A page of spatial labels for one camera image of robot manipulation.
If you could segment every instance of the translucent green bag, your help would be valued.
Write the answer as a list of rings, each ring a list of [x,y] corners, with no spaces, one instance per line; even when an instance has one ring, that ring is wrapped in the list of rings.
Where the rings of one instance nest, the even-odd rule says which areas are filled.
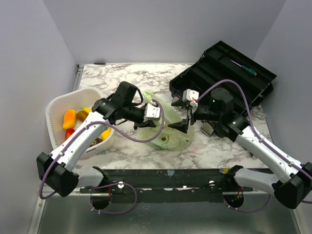
[[[182,121],[182,118],[174,111],[172,106],[168,105],[164,101],[162,101],[159,97],[154,95],[149,91],[144,91],[143,96],[145,99],[151,103],[152,99],[156,99],[160,102],[165,112],[165,126],[161,131],[161,134],[154,140],[148,142],[147,144],[153,148],[160,150],[183,150],[187,148],[190,143],[194,140],[195,129],[194,126],[189,126],[188,133],[182,133],[176,129],[169,128],[168,124],[176,123]],[[156,125],[155,128],[140,128],[139,130],[139,138],[140,139],[148,139],[154,136],[161,124],[160,121],[153,121]]]

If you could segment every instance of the red fruit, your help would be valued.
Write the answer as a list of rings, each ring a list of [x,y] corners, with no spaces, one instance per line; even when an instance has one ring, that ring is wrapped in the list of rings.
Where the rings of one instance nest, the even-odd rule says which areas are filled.
[[[67,140],[74,132],[75,132],[75,130],[72,129],[72,128],[67,129],[67,130],[66,130],[66,133],[65,133],[65,138],[66,138],[66,140]]]

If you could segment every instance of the toolbox tray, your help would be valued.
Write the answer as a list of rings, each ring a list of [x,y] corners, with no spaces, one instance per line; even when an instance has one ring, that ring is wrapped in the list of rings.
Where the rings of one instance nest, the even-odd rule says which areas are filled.
[[[240,66],[231,62],[231,59],[255,70],[257,75],[252,77],[245,73]],[[243,89],[249,107],[253,108],[273,90],[272,81],[275,78],[274,73],[219,41],[207,49],[195,64],[171,80],[169,87],[172,97],[183,96],[186,89],[196,90],[201,95],[218,81],[232,79]],[[234,97],[234,111],[246,115],[245,104],[237,87],[231,83],[223,83],[219,87],[227,89]],[[210,94],[207,94],[200,103],[209,105]]]

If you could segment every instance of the white wall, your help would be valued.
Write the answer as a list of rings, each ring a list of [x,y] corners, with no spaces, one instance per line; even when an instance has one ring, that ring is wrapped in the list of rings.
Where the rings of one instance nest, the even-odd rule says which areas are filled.
[[[263,104],[274,143],[312,162],[311,1],[286,2],[255,60],[277,74],[275,90]],[[302,206],[310,223],[312,205]]]
[[[44,0],[78,63],[195,62],[223,40],[254,57],[285,0]]]
[[[50,152],[44,111],[70,92],[76,63],[42,0],[0,1],[0,232],[27,233],[36,157]]]

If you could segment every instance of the screwdriver handle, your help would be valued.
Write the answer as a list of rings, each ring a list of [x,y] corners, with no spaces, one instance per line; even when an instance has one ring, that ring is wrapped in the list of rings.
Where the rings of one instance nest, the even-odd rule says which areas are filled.
[[[257,75],[257,72],[255,72],[255,71],[254,71],[253,69],[251,69],[251,68],[248,68],[248,67],[246,67],[246,66],[244,66],[244,65],[242,65],[241,68],[242,68],[246,73],[248,73],[249,75],[251,75],[251,76],[253,76],[253,77],[255,77],[255,76]]]

